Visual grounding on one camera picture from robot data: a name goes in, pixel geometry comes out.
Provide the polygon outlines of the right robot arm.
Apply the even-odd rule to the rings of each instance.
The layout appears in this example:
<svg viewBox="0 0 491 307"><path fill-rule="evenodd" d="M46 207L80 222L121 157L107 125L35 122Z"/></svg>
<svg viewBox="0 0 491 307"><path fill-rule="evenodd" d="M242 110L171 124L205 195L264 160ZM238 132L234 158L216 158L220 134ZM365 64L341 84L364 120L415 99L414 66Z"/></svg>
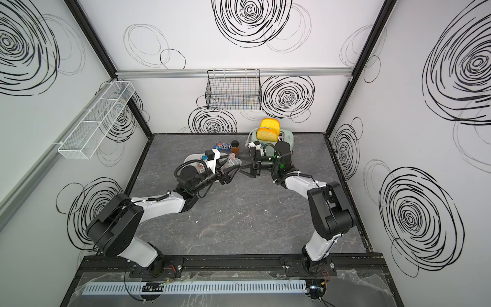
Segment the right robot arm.
<svg viewBox="0 0 491 307"><path fill-rule="evenodd" d="M285 141L275 144L254 141L246 147L239 153L239 158L250 163L241 167L241 173L255 178L262 170L268 170L274 184L308 200L314 232L303 246L302 263L305 270L318 265L330 254L334 244L357 223L341 184L322 182L298 170L292 162L290 145Z"/></svg>

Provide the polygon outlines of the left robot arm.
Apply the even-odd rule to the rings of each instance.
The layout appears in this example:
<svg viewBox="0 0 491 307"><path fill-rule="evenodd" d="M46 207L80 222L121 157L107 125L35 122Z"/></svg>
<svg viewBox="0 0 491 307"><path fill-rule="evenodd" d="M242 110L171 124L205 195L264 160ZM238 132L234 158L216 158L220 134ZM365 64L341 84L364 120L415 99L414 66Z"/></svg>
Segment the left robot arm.
<svg viewBox="0 0 491 307"><path fill-rule="evenodd" d="M174 171L178 184L172 191L146 198L131 198L126 194L114 196L90 221L86 235L107 257L121 257L157 277L165 270L164 256L153 244L136 237L136 230L145 221L169 214L189 211L205 197L213 183L229 184L240 165L227 166L227 158L212 150L200 159L183 162Z"/></svg>

